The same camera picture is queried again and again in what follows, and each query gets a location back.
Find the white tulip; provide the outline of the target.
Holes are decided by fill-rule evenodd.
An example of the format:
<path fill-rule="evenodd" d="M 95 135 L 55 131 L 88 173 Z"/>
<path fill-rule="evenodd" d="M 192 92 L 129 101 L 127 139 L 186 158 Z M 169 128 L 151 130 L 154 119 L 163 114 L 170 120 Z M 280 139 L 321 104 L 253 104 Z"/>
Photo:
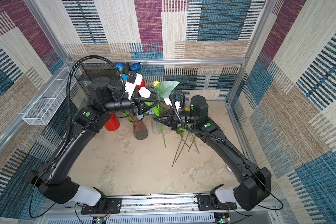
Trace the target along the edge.
<path fill-rule="evenodd" d="M 144 101 L 144 107 L 155 107 L 159 105 L 158 92 L 154 86 L 142 87 L 138 93 L 140 99 Z"/>

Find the small yellow sunflower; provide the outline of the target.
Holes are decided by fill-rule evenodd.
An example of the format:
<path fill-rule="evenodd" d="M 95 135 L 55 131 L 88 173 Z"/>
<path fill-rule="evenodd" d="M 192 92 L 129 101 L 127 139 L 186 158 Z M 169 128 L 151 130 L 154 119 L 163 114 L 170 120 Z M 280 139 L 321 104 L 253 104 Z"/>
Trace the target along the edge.
<path fill-rule="evenodd" d="M 163 82 L 155 81 L 153 84 L 154 84 L 155 90 L 158 93 L 159 101 L 161 102 L 161 100 L 163 100 L 163 102 L 167 106 L 172 107 L 172 103 L 171 103 L 171 100 L 169 99 L 169 96 L 172 93 L 172 91 L 179 85 L 179 82 L 178 81 L 163 81 Z M 160 107 L 161 106 L 159 106 L 159 105 L 153 107 L 153 111 L 155 112 L 156 116 L 160 115 Z M 163 131 L 162 124 L 160 124 L 158 127 L 159 127 L 159 129 L 162 133 L 164 146 L 166 148 L 166 142 L 165 142 L 165 136 L 164 136 L 164 131 Z"/>

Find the yellow sunflower bouquet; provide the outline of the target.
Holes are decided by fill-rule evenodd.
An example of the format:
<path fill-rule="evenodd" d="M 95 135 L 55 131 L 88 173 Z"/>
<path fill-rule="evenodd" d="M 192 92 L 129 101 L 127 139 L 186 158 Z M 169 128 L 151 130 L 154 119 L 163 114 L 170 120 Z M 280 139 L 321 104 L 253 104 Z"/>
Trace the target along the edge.
<path fill-rule="evenodd" d="M 192 136 L 192 140 L 191 140 L 191 143 L 190 143 L 188 151 L 190 151 L 191 148 L 192 148 L 192 146 L 195 144 L 195 138 L 196 138 L 196 136 L 194 134 L 191 134 L 191 136 Z"/>

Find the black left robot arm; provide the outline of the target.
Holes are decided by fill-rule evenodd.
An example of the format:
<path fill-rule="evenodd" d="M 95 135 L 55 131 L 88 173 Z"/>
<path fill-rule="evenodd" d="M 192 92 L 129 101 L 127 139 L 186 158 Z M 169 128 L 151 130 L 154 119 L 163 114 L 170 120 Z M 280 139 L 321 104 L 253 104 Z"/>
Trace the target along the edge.
<path fill-rule="evenodd" d="M 74 119 L 71 118 L 71 104 L 67 103 L 67 128 L 63 141 L 54 154 L 38 169 L 27 174 L 28 181 L 45 198 L 56 204 L 68 202 L 81 203 L 82 214 L 108 213 L 110 204 L 105 193 L 97 188 L 79 185 L 69 177 L 69 172 L 85 146 L 108 122 L 114 112 L 134 110 L 143 102 L 133 99 L 129 90 L 141 85 L 143 77 L 141 64 L 135 63 L 124 72 L 125 65 L 117 66 L 105 57 L 90 55 L 79 59 L 71 68 L 66 83 L 66 95 L 71 95 L 71 81 L 81 63 L 89 59 L 99 59 L 111 65 L 120 78 L 121 95 L 115 93 L 115 87 L 107 77 L 98 77 L 89 85 L 91 104 L 84 106 Z"/>

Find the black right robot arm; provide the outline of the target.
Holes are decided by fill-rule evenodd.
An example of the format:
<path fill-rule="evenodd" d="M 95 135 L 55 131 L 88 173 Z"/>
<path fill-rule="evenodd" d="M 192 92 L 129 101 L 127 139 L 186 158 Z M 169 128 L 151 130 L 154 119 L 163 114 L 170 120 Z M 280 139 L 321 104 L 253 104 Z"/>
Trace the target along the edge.
<path fill-rule="evenodd" d="M 272 195 L 272 174 L 266 168 L 259 168 L 246 158 L 225 136 L 220 126 L 208 115 L 209 106 L 205 97 L 197 95 L 191 99 L 190 111 L 179 111 L 176 103 L 185 105 L 184 96 L 173 91 L 169 100 L 170 112 L 163 113 L 155 121 L 178 130 L 181 126 L 186 131 L 200 138 L 211 147 L 231 169 L 239 185 L 222 196 L 218 195 L 221 186 L 210 192 L 212 206 L 221 209 L 225 203 L 238 203 L 244 210 L 251 211 Z"/>

